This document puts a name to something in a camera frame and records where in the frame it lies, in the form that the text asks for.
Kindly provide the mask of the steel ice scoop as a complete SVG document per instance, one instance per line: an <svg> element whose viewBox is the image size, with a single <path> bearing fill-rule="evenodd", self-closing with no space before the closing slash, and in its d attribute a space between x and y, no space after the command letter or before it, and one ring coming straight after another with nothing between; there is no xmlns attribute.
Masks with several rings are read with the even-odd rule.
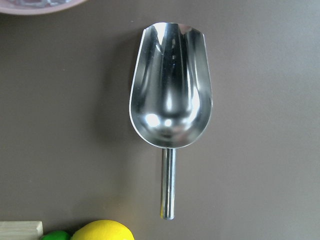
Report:
<svg viewBox="0 0 320 240"><path fill-rule="evenodd" d="M211 117L213 97L204 34L172 22L142 32L129 99L137 134L162 150L160 216L175 217L177 149L194 143Z"/></svg>

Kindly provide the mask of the green lime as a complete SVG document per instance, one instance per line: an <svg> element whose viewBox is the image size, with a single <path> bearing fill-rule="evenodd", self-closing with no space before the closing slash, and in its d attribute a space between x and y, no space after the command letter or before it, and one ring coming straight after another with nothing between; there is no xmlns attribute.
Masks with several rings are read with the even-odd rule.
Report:
<svg viewBox="0 0 320 240"><path fill-rule="evenodd" d="M40 240L70 240L71 235L63 230L51 231L43 235Z"/></svg>

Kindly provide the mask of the bamboo cutting board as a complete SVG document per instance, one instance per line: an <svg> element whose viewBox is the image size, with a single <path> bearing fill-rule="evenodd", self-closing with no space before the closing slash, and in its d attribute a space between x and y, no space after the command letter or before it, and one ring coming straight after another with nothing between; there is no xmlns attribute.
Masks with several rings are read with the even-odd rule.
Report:
<svg viewBox="0 0 320 240"><path fill-rule="evenodd" d="M41 221L1 221L1 240L39 240L43 236Z"/></svg>

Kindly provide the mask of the pink bowl with ice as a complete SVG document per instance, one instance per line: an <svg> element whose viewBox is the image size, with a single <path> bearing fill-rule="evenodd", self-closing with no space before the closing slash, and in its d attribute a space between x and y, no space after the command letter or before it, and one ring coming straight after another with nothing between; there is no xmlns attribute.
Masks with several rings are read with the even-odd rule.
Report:
<svg viewBox="0 0 320 240"><path fill-rule="evenodd" d="M33 16L60 12L85 3L85 0L1 0L0 13Z"/></svg>

